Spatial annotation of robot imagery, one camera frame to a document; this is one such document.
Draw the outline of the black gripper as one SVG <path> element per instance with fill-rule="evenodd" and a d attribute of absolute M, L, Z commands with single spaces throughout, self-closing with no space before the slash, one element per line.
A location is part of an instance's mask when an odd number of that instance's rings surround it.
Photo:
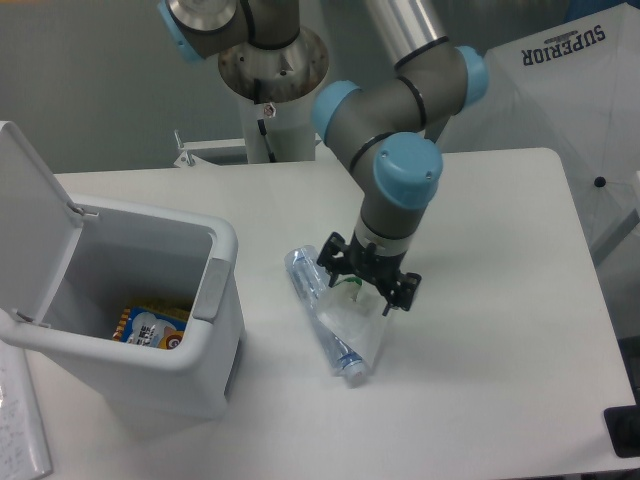
<path fill-rule="evenodd" d="M 317 264 L 329 276 L 328 286 L 333 287 L 340 275 L 353 274 L 380 290 L 386 300 L 383 316 L 391 310 L 409 311 L 421 283 L 421 275 L 402 273 L 401 263 L 406 253 L 382 255 L 377 246 L 364 246 L 355 235 L 348 245 L 337 232 L 332 232 L 322 247 Z"/>

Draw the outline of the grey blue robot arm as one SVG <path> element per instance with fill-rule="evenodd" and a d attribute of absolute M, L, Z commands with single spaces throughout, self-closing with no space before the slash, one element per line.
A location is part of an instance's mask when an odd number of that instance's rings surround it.
<path fill-rule="evenodd" d="M 159 13 L 189 61 L 215 58 L 240 110 L 252 163 L 311 160 L 325 144 L 363 192 L 350 239 L 332 234 L 318 258 L 331 279 L 355 275 L 408 310 L 421 278 L 402 261 L 436 194 L 443 159 L 423 135 L 479 101 L 483 58 L 452 45 L 428 1 L 366 5 L 395 75 L 365 90 L 328 81 L 329 55 L 296 1 L 162 1 Z"/>

